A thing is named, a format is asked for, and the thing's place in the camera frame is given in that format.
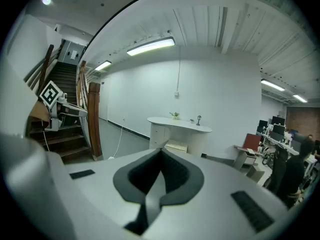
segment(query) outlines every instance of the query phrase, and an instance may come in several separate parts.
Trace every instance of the fluorescent ceiling light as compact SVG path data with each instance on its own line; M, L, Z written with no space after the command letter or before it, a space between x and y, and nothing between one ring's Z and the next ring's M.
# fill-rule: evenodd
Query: fluorescent ceiling light
M308 102L304 98L301 98L299 95L293 95L293 97L295 97L296 99L298 99L299 101L301 101L303 103L307 103Z
M42 3L48 6L51 3L51 0L42 0Z
M264 85L267 85L267 86L271 86L271 87L273 87L273 88L275 88L275 89L277 89L277 90L279 90L281 92L285 90L282 87L280 87L278 85L275 85L274 83L269 82L269 81L264 80L264 79L261 80L261 83L264 84Z
M109 66L111 64L110 61L106 60L104 63L102 63L100 66L97 66L94 70L102 70L105 67Z
M162 39L158 39L155 41L147 42L145 44L139 45L135 48L129 49L126 53L130 56L134 56L140 53L144 53L146 51L167 47L167 46L174 46L175 40L173 37L166 37Z

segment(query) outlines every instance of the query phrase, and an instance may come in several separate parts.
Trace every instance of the white reception desk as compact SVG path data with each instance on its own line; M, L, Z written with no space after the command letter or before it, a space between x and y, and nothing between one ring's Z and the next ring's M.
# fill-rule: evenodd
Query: white reception desk
M207 134L212 129L183 120L166 117L149 117L151 123L150 149L163 148L168 140L183 142L188 145L187 153L201 157Z

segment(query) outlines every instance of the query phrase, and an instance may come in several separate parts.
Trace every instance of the staircase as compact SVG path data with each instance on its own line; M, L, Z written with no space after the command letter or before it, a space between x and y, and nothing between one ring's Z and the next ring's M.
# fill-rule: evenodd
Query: staircase
M77 105L76 97L76 72L77 66L62 62L57 62L49 76L45 85L49 81L53 81L64 93L67 93L67 101ZM88 147L84 137L79 120L70 126L64 126L59 131L46 131L45 137L52 152L58 153L64 162L74 159L84 158L92 159L91 149ZM44 149L47 145L44 138L41 120L34 118L31 122L30 138L40 143Z

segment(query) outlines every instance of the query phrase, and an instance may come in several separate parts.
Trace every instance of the potted plant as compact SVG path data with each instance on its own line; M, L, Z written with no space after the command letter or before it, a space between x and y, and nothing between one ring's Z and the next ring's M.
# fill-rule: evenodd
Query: potted plant
M174 112L174 113L169 112L169 113L172 115L173 120L178 120L179 113L177 112Z

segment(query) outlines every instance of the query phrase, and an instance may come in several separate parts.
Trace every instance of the brick wall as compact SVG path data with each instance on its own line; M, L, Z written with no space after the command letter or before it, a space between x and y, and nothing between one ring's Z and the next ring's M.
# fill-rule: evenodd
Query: brick wall
M287 107L285 126L320 140L320 107Z

